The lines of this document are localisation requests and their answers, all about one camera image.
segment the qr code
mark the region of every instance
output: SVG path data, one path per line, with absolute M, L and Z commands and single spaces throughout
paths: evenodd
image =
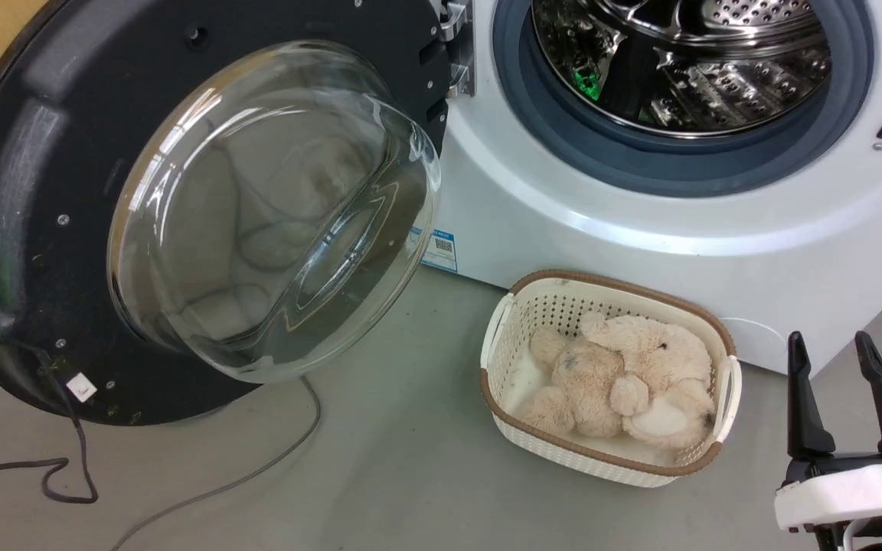
M 451 241 L 439 240 L 439 238 L 435 237 L 434 246 L 446 253 L 452 252 Z

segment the open round door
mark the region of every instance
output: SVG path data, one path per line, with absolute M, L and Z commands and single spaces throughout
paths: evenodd
M 0 341 L 184 419 L 308 372 L 426 248 L 450 65 L 427 0 L 52 2 L 0 62 Z M 21 348 L 0 385 L 57 397 Z

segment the teddy bear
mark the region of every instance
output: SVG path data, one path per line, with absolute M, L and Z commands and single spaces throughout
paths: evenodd
M 589 311 L 571 339 L 538 328 L 530 341 L 550 385 L 524 405 L 522 421 L 566 435 L 615 436 L 661 449 L 702 442 L 717 406 L 708 393 L 713 369 L 703 341 L 686 328 L 639 316 Z

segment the gray floor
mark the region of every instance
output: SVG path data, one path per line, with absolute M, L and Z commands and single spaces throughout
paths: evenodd
M 325 419 L 311 442 L 125 549 L 815 548 L 774 524 L 773 492 L 787 464 L 783 377 L 746 370 L 738 422 L 700 474 L 651 491 L 599 481 L 519 450 L 495 429 L 477 390 L 477 355 L 500 296 L 421 269 L 367 338 L 312 375 Z M 882 351 L 882 315 L 871 332 Z M 815 388 L 840 447 L 873 448 L 875 416 L 854 354 L 844 350 Z M 59 505 L 40 496 L 38 474 L 0 474 L 0 551 L 107 551 L 140 517 L 265 463 L 311 419 L 304 388 L 287 383 L 196 421 L 87 426 L 101 500 Z M 0 461 L 60 453 L 76 457 L 70 423 L 0 390 Z M 76 468 L 59 479 L 83 488 Z

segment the gray cord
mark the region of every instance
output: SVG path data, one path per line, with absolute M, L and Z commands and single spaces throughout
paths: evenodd
M 147 517 L 147 519 L 140 520 L 140 522 L 134 524 L 133 527 L 130 527 L 130 529 L 125 532 L 125 536 L 122 536 L 122 538 L 118 540 L 118 543 L 116 543 L 115 546 L 111 548 L 111 551 L 118 551 L 120 548 L 122 548 L 123 545 L 125 545 L 125 541 L 129 540 L 130 537 L 134 536 L 134 534 L 137 534 L 138 531 L 144 529 L 144 527 L 149 526 L 149 524 L 156 522 L 158 519 L 161 519 L 161 517 L 164 517 L 165 515 L 168 515 L 170 513 L 174 513 L 176 510 L 182 509 L 183 507 L 188 507 L 193 503 L 203 501 L 203 499 L 209 499 L 216 495 L 220 495 L 225 491 L 232 491 L 232 489 L 244 484 L 244 482 L 251 481 L 251 479 L 255 478 L 258 474 L 262 474 L 264 471 L 269 470 L 269 468 L 276 466 L 281 462 L 281 460 L 288 457 L 291 452 L 298 449 L 298 447 L 301 446 L 302 443 L 305 442 L 305 440 L 307 440 L 313 432 L 315 432 L 316 426 L 319 426 L 319 421 L 321 421 L 322 419 L 322 402 L 319 401 L 319 395 L 315 394 L 315 388 L 312 388 L 312 384 L 309 383 L 308 379 L 303 376 L 301 377 L 301 381 L 302 384 L 305 385 L 305 388 L 307 388 L 307 390 L 309 391 L 309 394 L 312 395 L 312 401 L 315 402 L 315 421 L 312 421 L 312 425 L 309 426 L 309 429 L 305 431 L 304 435 L 302 435 L 302 437 L 298 439 L 297 442 L 292 444 L 290 448 L 281 452 L 281 455 L 275 457 L 273 460 L 268 461 L 265 466 L 258 468 L 258 470 L 253 471 L 253 473 L 251 474 L 246 474 L 244 475 L 244 477 L 238 478 L 235 481 L 232 481 L 230 484 L 225 484 L 223 486 L 220 486 L 219 488 L 211 489 L 211 491 L 201 493 L 200 495 L 197 495 L 195 497 L 190 497 L 185 501 L 176 503 L 176 505 L 172 505 L 165 509 L 159 510 L 158 513 Z

